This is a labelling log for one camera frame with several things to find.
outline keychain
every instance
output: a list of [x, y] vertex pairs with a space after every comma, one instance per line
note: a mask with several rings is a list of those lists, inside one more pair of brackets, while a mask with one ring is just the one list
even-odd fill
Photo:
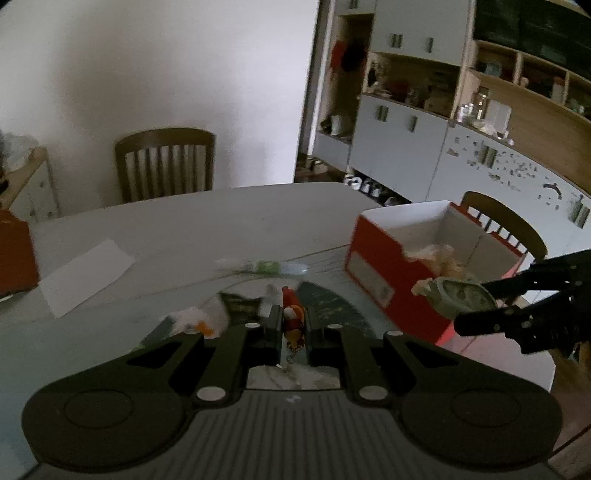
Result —
[[304, 309], [296, 293], [283, 287], [283, 336], [287, 340], [287, 363], [292, 365], [304, 348]]

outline red box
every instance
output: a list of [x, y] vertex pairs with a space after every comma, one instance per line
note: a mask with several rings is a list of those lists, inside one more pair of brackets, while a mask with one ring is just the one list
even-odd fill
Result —
[[403, 332], [436, 345], [453, 335], [453, 323], [411, 288], [435, 275], [406, 252], [451, 245], [454, 257], [478, 281], [503, 277], [523, 254], [450, 202], [424, 202], [362, 212], [345, 259], [345, 270]]

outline white paper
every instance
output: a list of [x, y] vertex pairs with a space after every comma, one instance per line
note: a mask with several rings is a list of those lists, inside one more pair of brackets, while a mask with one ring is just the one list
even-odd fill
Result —
[[108, 239], [46, 276], [39, 286], [59, 318], [117, 280], [134, 261]]

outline bottle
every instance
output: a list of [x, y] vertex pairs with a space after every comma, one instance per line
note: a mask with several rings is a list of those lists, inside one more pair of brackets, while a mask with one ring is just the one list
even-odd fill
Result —
[[480, 87], [474, 96], [474, 118], [483, 120], [486, 113], [486, 103], [488, 102], [489, 89]]
[[308, 265], [294, 262], [275, 262], [268, 260], [237, 260], [221, 258], [217, 266], [223, 270], [234, 272], [258, 273], [262, 275], [305, 275]]

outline plastic bag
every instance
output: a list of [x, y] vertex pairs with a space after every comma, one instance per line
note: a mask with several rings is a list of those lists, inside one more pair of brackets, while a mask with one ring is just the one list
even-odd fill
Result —
[[464, 280], [468, 277], [464, 265], [458, 262], [454, 256], [451, 245], [427, 245], [417, 252], [408, 252], [406, 257], [410, 260], [418, 260], [433, 272], [435, 277], [450, 277]]
[[18, 170], [25, 166], [32, 148], [38, 147], [39, 142], [30, 135], [4, 135], [4, 170], [6, 172]]

